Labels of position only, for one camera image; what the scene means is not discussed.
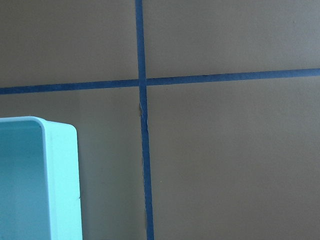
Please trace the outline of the light blue plastic bin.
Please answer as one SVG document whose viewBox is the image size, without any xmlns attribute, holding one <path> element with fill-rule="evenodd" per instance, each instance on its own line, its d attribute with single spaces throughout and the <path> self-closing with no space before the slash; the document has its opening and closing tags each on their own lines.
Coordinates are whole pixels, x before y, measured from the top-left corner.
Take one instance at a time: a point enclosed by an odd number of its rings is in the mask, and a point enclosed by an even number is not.
<svg viewBox="0 0 320 240">
<path fill-rule="evenodd" d="M 0 120 L 0 237 L 82 239 L 74 126 L 35 116 Z"/>
</svg>

